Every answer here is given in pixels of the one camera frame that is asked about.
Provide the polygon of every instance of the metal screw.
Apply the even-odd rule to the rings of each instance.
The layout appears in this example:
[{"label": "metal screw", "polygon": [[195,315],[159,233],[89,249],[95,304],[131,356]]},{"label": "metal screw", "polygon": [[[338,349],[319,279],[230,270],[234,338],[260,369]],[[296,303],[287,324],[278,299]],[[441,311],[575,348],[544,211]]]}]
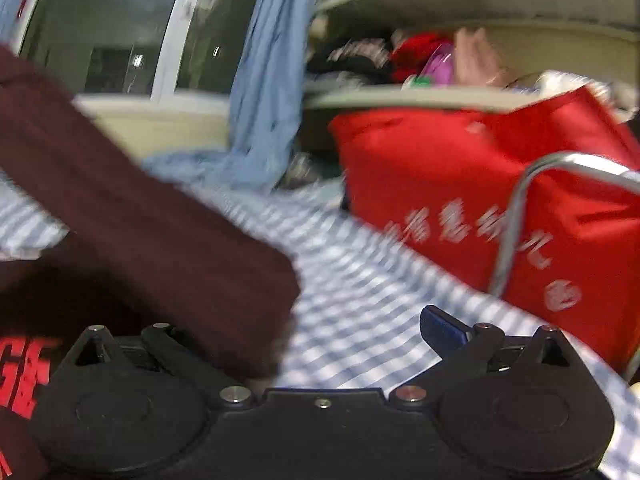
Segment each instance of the metal screw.
[{"label": "metal screw", "polygon": [[325,410],[331,406],[331,401],[329,399],[316,399],[314,404],[321,410]]},{"label": "metal screw", "polygon": [[249,397],[251,397],[251,390],[244,386],[227,386],[220,390],[220,398],[232,404],[245,402]]},{"label": "metal screw", "polygon": [[427,392],[420,386],[400,386],[396,390],[396,397],[404,402],[418,402],[427,396]]}]

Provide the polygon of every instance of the red bag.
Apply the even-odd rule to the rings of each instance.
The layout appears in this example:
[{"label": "red bag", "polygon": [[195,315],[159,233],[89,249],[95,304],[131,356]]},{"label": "red bag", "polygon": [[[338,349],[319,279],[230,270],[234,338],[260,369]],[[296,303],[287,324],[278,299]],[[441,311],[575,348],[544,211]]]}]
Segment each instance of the red bag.
[{"label": "red bag", "polygon": [[[385,109],[336,117],[355,215],[488,290],[527,166],[571,150],[640,168],[640,146],[587,89],[510,114]],[[622,370],[640,342],[640,198],[560,170],[530,186],[504,299]]]}]

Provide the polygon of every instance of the window frame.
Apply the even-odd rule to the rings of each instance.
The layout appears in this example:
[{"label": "window frame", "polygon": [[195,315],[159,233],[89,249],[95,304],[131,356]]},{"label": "window frame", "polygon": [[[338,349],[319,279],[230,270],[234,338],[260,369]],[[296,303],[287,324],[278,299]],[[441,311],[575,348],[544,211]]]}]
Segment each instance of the window frame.
[{"label": "window frame", "polygon": [[[15,24],[14,34],[9,44],[11,51],[18,56],[33,12],[39,0],[27,0],[21,17]],[[74,103],[89,114],[94,111],[130,110],[140,111],[170,110],[195,114],[215,114],[228,116],[229,97],[226,94],[189,89],[178,89],[176,83],[182,62],[187,34],[193,19],[197,0],[175,0],[167,28],[162,38],[158,65],[154,75],[150,96],[127,94],[88,94],[75,95]]]}]

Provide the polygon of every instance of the window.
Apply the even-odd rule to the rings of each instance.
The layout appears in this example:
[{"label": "window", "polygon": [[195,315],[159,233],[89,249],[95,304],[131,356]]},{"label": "window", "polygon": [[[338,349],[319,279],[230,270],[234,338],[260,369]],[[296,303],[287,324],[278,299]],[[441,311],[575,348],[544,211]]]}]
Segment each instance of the window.
[{"label": "window", "polygon": [[256,0],[197,0],[177,88],[229,94]]},{"label": "window", "polygon": [[70,92],[150,95],[175,0],[38,0],[20,55]]}]

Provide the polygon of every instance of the checkered bed sheet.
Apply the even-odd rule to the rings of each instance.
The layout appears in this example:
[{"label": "checkered bed sheet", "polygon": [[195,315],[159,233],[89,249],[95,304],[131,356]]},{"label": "checkered bed sheet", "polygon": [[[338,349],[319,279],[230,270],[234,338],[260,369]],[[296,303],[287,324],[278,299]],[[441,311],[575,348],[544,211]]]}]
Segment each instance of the checkered bed sheet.
[{"label": "checkered bed sheet", "polygon": [[[375,386],[389,393],[439,361],[420,337],[418,318],[427,304],[468,325],[494,323],[510,335],[531,335],[541,323],[340,212],[335,193],[327,197],[317,187],[269,195],[189,192],[294,262],[302,293],[276,386]],[[19,258],[64,235],[64,226],[29,198],[0,190],[0,254]],[[591,350],[574,344],[616,416],[600,469],[612,480],[640,480],[640,402]]]}]

